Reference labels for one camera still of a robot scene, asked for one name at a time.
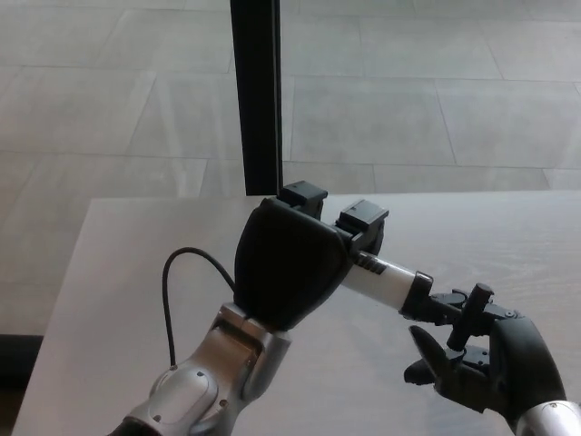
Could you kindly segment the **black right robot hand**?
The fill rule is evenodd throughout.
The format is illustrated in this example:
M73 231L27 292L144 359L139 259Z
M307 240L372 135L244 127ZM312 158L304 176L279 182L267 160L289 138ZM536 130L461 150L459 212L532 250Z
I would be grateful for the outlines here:
M494 411L510 430L539 404L565 401L555 360L526 316L492 302L478 283L472 292L413 292L400 310L420 360L404 380L430 385L443 398L477 412Z

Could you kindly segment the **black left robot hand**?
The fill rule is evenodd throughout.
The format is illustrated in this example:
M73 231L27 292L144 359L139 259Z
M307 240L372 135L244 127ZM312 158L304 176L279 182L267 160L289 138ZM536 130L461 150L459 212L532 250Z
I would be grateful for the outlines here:
M234 302L250 318L287 332L321 306L363 253L378 254L388 210L359 200L333 224L321 219L327 191L306 181L256 207L234 262Z

